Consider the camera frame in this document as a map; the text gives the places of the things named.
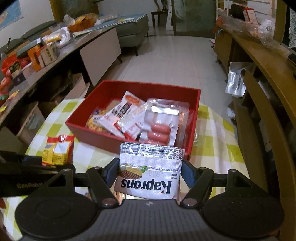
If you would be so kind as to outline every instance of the door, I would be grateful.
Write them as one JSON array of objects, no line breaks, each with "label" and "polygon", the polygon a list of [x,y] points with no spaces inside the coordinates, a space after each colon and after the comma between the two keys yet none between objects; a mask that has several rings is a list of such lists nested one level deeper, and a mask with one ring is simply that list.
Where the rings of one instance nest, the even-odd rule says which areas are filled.
[{"label": "door", "polygon": [[172,0],[174,35],[214,38],[215,0]]}]

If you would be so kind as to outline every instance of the red box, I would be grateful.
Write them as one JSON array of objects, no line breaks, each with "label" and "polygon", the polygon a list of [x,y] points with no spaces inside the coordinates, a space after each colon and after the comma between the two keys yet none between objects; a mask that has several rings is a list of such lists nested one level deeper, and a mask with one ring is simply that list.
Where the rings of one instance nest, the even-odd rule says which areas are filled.
[{"label": "red box", "polygon": [[104,80],[78,106],[66,121],[66,125],[79,141],[119,154],[120,144],[130,141],[108,133],[92,131],[86,128],[85,125],[96,107],[105,109],[113,100],[120,101],[126,91],[131,92],[143,101],[147,101],[149,98],[157,98],[189,103],[189,118],[192,120],[186,129],[187,135],[184,147],[184,157],[189,159],[195,134],[200,89],[173,85]]}]

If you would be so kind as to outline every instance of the sausage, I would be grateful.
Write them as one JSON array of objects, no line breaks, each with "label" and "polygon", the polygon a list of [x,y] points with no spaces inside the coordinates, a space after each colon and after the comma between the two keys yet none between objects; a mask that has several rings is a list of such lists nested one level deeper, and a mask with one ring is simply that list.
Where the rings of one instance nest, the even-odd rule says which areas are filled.
[{"label": "sausage", "polygon": [[166,146],[167,143],[159,142],[159,141],[154,141],[154,140],[148,140],[145,143],[147,144],[152,144],[152,145],[157,145],[157,146]]},{"label": "sausage", "polygon": [[158,132],[158,133],[162,133],[162,134],[166,134],[166,135],[170,134],[170,127],[165,124],[151,125],[151,130],[153,132]]},{"label": "sausage", "polygon": [[154,141],[158,141],[158,142],[162,142],[162,143],[168,143],[168,141],[170,139],[169,135],[162,134],[159,132],[153,132],[153,131],[148,132],[147,137],[150,140],[154,140]]}]

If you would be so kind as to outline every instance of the yellow and white tablecloth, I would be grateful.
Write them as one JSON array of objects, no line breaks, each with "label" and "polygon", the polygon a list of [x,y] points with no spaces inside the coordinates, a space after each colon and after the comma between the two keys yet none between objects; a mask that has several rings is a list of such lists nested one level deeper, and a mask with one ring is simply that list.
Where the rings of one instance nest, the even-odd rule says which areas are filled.
[{"label": "yellow and white tablecloth", "polygon": [[[71,135],[65,121],[84,99],[62,101],[47,117],[37,135],[31,142],[26,154],[42,156],[47,137],[56,137],[61,134]],[[76,172],[85,172],[94,166],[106,166],[117,154],[104,151],[88,144],[74,141],[73,164]],[[248,177],[248,172],[234,137],[231,124],[212,111],[208,106],[199,105],[196,124],[196,138],[193,144],[190,162],[195,167],[208,167],[215,173],[226,174],[229,169],[237,169]],[[187,193],[188,187],[180,179],[180,198]],[[211,196],[223,192],[221,188],[214,188]],[[7,198],[4,211],[4,225],[11,236],[18,240],[21,233],[15,222],[14,214],[17,205],[25,197]]]}]

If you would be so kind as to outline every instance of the tile floor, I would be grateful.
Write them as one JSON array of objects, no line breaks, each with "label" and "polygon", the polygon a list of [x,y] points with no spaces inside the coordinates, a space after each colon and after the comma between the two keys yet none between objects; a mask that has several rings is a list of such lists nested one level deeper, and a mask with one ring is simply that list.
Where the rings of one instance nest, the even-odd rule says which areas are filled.
[{"label": "tile floor", "polygon": [[152,36],[138,47],[139,56],[123,50],[103,79],[164,83],[201,89],[200,102],[225,120],[231,95],[226,94],[226,75],[216,63],[209,39],[188,36]]}]

